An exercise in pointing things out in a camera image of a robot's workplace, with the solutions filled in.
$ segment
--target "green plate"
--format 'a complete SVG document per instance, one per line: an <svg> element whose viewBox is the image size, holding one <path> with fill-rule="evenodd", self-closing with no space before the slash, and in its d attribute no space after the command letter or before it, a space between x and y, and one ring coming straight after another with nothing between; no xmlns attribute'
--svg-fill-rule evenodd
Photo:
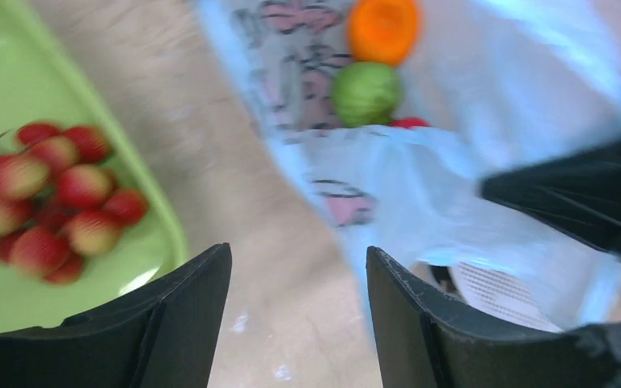
<svg viewBox="0 0 621 388"><path fill-rule="evenodd" d="M108 165L125 186L140 188L150 213L109 255L89 259L77 283L51 286L0 264L0 332L55 327L187 261L184 231L121 126L64 50L21 0L0 0L0 133L32 120L92 123L115 147ZM0 153L15 150L10 134Z"/></svg>

